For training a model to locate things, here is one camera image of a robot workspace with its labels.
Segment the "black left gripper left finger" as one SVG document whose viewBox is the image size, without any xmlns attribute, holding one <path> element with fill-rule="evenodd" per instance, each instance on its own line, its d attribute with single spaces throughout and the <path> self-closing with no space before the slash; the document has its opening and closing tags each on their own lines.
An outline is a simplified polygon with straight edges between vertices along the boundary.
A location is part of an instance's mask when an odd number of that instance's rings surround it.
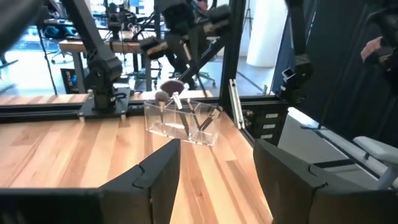
<svg viewBox="0 0 398 224">
<path fill-rule="evenodd" d="M 97 188 L 1 189 L 1 223 L 169 223 L 180 153 L 173 139 Z"/>
</svg>

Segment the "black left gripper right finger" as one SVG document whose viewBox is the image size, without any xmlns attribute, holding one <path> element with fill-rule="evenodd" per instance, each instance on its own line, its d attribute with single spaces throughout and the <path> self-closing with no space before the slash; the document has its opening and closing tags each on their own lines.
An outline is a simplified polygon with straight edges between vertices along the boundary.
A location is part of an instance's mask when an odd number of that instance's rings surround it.
<svg viewBox="0 0 398 224">
<path fill-rule="evenodd" d="M 257 177 L 274 223 L 397 224 L 397 191 L 373 190 L 258 139 Z"/>
</svg>

